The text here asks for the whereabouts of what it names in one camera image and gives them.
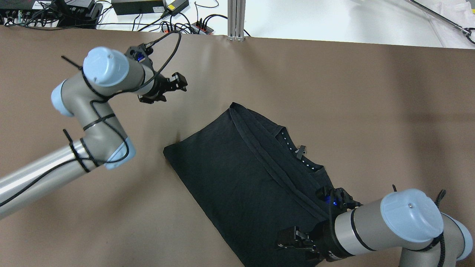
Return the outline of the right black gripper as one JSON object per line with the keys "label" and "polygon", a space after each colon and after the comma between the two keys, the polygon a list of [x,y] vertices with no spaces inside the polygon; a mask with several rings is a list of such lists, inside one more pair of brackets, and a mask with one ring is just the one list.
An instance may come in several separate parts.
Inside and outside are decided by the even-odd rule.
{"label": "right black gripper", "polygon": [[293,226],[278,232],[275,250],[299,250],[305,252],[307,261],[334,262],[352,257],[336,235],[336,218],[362,206],[343,188],[323,187],[316,191],[318,199],[328,204],[328,216],[317,223],[312,231],[303,232]]}

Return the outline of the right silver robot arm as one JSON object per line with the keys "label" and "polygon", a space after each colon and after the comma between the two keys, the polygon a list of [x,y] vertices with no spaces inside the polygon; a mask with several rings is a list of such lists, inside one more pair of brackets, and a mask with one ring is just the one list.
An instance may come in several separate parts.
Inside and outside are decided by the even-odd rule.
{"label": "right silver robot arm", "polygon": [[394,190],[368,204],[355,201],[343,188],[323,187],[319,199],[328,204],[328,219],[310,232],[296,226],[279,231],[277,250],[300,250],[309,261],[334,262],[401,247],[400,267],[454,267],[473,250],[468,228],[440,211],[421,190]]}

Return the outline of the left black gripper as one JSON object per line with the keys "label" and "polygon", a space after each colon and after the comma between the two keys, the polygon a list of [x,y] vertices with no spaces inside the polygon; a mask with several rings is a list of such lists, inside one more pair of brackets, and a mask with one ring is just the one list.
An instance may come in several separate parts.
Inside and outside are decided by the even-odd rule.
{"label": "left black gripper", "polygon": [[153,61],[150,55],[153,48],[150,44],[140,44],[129,47],[125,56],[141,64],[144,69],[144,77],[141,84],[132,92],[138,96],[141,103],[153,104],[154,102],[166,102],[165,93],[181,90],[186,92],[188,82],[180,73],[174,73],[170,78],[166,78],[161,71],[153,69]]}

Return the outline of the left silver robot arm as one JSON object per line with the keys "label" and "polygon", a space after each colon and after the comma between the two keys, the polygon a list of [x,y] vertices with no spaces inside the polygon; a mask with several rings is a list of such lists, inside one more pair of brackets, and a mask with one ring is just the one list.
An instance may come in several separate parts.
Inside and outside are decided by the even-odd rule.
{"label": "left silver robot arm", "polygon": [[151,45],[130,47],[126,53],[107,47],[89,51],[79,72],[51,93],[54,108],[74,117],[84,137],[1,178],[1,218],[25,208],[89,173],[97,167],[114,169],[136,150],[109,105],[121,93],[134,93],[142,103],[166,101],[164,94],[186,91],[185,76],[176,72],[166,78],[153,69]]}

